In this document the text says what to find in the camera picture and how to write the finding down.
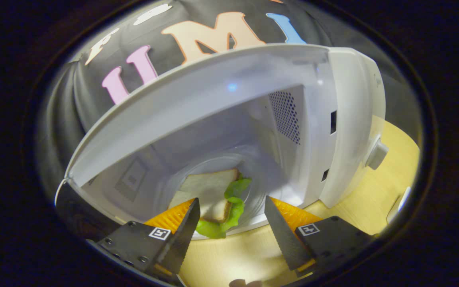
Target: sandwich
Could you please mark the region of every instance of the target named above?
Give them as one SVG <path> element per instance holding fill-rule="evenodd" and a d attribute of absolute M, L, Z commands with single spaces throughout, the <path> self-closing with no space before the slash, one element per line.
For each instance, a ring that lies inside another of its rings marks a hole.
<path fill-rule="evenodd" d="M 200 219 L 196 231 L 208 238 L 225 238 L 226 231 L 238 225 L 244 212 L 242 192 L 251 183 L 238 169 L 186 177 L 173 196 L 169 207 L 192 198 L 199 198 Z"/>

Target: letter m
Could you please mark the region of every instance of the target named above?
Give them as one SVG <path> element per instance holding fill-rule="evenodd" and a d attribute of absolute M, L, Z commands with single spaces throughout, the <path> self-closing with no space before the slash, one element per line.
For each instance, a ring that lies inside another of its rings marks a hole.
<path fill-rule="evenodd" d="M 191 62 L 207 55 L 201 51 L 198 43 L 202 43 L 215 52 L 227 51 L 230 48 L 230 35 L 235 40 L 233 49 L 263 45 L 244 20 L 244 13 L 220 13 L 215 19 L 215 28 L 203 24 L 184 21 L 167 27 L 162 34 L 171 34 L 184 54 L 184 62 Z"/>

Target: wooden table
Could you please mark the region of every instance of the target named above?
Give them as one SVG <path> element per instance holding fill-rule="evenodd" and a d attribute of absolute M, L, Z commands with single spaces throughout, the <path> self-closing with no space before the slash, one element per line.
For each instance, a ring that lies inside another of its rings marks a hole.
<path fill-rule="evenodd" d="M 368 234 L 381 232 L 391 207 L 412 185 L 419 162 L 419 147 L 389 122 L 381 140 L 389 147 L 384 162 L 368 170 L 348 197 L 330 209 L 317 201 L 305 210 L 321 218 L 339 216 Z M 228 287 L 235 279 L 278 287 L 299 279 L 286 266 L 269 225 L 224 240 L 191 241 L 180 276 L 189 287 Z"/>

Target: lettuce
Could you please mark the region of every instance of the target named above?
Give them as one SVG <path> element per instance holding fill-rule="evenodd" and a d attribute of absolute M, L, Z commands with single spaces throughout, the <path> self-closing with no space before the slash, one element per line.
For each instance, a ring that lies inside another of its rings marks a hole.
<path fill-rule="evenodd" d="M 242 174 L 239 174 L 239 178 L 236 181 L 231 182 L 226 191 L 224 192 L 224 198 L 231 202 L 231 209 L 229 210 L 228 219 L 222 224 L 200 220 L 197 224 L 196 231 L 208 238 L 219 239 L 226 238 L 226 231 L 231 227 L 238 225 L 240 216 L 244 213 L 244 200 L 240 198 L 242 192 L 249 187 L 251 178 L 244 178 Z"/>

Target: blue light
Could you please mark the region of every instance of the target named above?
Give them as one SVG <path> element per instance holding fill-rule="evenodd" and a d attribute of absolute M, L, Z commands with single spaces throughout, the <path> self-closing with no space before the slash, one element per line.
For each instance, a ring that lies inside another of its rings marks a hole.
<path fill-rule="evenodd" d="M 237 90 L 237 84 L 229 84 L 228 85 L 228 91 L 234 92 Z"/>

